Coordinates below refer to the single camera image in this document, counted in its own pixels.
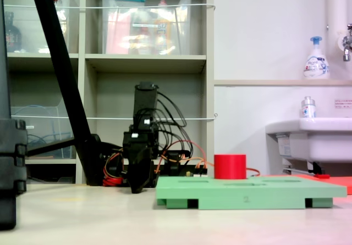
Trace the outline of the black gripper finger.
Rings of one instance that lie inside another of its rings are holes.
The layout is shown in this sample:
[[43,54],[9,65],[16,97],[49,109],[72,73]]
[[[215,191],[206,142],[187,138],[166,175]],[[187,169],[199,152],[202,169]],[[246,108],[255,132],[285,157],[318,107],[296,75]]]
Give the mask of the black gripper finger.
[[132,193],[141,192],[140,175],[137,171],[129,171],[129,185]]
[[152,188],[153,187],[153,171],[149,171],[146,178],[142,182],[142,190],[145,188]]

